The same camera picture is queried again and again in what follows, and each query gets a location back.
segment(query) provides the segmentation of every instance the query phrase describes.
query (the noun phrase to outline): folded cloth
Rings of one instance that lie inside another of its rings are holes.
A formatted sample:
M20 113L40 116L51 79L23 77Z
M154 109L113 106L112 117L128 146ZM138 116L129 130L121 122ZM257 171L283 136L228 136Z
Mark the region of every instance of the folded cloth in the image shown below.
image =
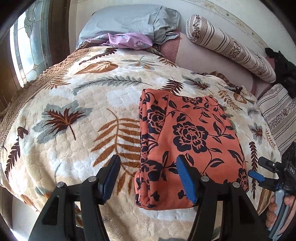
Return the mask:
M146 89L140 98L139 117L140 170L134 180L137 206L148 210L193 206L176 168L180 154L216 183L237 181L249 190L241 145L215 98Z
M87 42L99 46L114 46L119 49L131 48L135 50L147 49L153 45L149 37L139 33L102 34L95 38L89 38Z

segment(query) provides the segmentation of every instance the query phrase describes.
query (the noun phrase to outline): floral blanket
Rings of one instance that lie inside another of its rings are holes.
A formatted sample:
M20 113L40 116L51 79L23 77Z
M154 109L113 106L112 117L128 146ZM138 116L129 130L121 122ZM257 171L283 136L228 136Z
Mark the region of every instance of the floral blanket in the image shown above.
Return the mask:
M258 166L258 158L280 161L280 154L255 97L244 87L176 67L150 53L153 49L92 47L79 51L56 72L51 68L28 87L20 99L28 97L13 103L1 123L1 184L34 209L41 211L57 182L81 183L118 154L121 170L113 195L100 206L109 237L128 241L187 239L195 217L192 208L152 211L135 204L139 100L147 88L216 98L236 131L247 171L272 177ZM246 173L240 174L242 184L247 178ZM249 184L247 194L260 213L271 192L251 178ZM79 203L75 210L82 225Z

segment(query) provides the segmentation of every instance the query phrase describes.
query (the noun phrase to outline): white wall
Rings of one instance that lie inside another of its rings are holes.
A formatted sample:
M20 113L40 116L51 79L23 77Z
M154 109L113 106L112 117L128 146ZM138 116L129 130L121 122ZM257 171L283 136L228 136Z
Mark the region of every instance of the white wall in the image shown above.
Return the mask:
M33 208L13 197L12 200L12 225L16 238L27 241L37 221L39 213Z
M264 48L281 51L296 64L296 46L277 17L260 0L72 0L69 19L70 49L74 49L79 33L91 15L104 7L123 4L158 4L181 13L182 32L192 14L207 18L241 44L264 54Z

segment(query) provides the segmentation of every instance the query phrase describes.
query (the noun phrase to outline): striped cushion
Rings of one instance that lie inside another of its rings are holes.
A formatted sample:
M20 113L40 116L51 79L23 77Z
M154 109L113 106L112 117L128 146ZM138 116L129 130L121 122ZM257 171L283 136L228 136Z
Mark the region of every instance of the striped cushion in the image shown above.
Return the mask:
M257 102L281 154L296 141L296 99L276 84Z
M192 15L187 21L186 34L192 42L230 58L265 82L275 82L276 74L262 55L241 45L205 18Z

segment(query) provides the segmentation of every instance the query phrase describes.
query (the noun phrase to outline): stained glass window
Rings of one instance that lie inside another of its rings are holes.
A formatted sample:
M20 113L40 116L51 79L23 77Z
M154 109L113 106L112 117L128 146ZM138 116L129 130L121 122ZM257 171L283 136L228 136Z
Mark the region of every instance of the stained glass window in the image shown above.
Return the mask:
M36 0L10 29L10 50L20 85L52 66L48 40L49 0Z

